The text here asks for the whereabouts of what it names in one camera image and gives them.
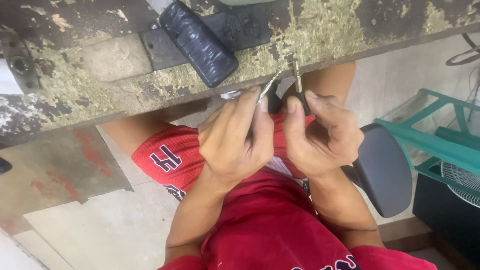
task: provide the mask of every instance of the red jersey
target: red jersey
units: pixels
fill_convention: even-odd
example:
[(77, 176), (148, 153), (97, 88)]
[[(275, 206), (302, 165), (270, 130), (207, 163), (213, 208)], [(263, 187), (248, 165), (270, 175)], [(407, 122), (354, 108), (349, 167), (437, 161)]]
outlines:
[(434, 270), (403, 252), (374, 246), (348, 250), (319, 221), (296, 182), (267, 168), (225, 198), (203, 258), (183, 256), (161, 270)]

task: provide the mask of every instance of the worn wooden surface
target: worn wooden surface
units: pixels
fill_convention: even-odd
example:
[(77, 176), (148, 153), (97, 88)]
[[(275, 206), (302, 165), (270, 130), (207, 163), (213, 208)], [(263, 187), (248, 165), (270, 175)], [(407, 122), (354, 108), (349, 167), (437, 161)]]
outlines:
[[(200, 15), (221, 8), (185, 1)], [(95, 81), (83, 68), (84, 46), (147, 29), (157, 13), (146, 1), (2, 0), (0, 25), (26, 39), (42, 90), (0, 96), (0, 144), (263, 83), (277, 70), (286, 77), (292, 60), (304, 72), (474, 31), (479, 8), (477, 0), (274, 1), (271, 42), (237, 52), (239, 69), (209, 89), (188, 64), (113, 83)]]

